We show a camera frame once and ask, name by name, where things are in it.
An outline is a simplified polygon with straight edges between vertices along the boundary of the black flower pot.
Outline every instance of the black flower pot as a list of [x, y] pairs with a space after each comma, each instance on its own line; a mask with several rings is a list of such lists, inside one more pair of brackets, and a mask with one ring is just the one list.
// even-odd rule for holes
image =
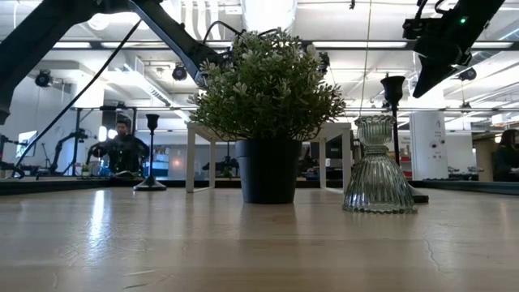
[[301, 142], [293, 140], [243, 140], [236, 142], [245, 203], [294, 202]]

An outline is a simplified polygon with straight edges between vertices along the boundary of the glass candle holder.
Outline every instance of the glass candle holder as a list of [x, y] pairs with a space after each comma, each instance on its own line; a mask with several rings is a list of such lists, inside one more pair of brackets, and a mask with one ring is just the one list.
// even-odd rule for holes
[[365, 155], [354, 167], [342, 208], [361, 213], [416, 213], [410, 185], [385, 144], [392, 141], [393, 116], [362, 117], [355, 121]]

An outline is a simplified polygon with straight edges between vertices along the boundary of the black jacket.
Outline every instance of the black jacket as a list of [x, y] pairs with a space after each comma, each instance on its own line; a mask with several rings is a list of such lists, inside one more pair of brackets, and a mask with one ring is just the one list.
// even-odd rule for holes
[[139, 138], [132, 135], [115, 136], [104, 142], [109, 156], [109, 169], [112, 173], [124, 170], [138, 172], [140, 159], [149, 157], [149, 147]]
[[494, 180], [497, 182], [517, 181], [515, 174], [510, 174], [512, 168], [519, 167], [519, 151], [512, 147], [500, 146], [494, 152]]

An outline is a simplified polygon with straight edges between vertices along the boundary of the wooden table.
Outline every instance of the wooden table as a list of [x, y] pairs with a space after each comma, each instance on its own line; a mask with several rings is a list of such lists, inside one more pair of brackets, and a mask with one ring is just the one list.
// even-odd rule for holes
[[418, 215], [240, 190], [0, 197], [2, 291], [517, 291], [519, 198], [422, 190]]

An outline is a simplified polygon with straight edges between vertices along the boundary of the man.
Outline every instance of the man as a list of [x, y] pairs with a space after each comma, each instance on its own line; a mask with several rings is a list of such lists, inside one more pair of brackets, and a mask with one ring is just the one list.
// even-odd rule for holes
[[140, 158], [149, 157], [149, 147], [139, 138], [128, 134], [130, 123], [126, 120], [117, 121], [117, 135], [101, 143], [109, 156], [109, 169], [112, 174], [121, 171], [138, 173]]

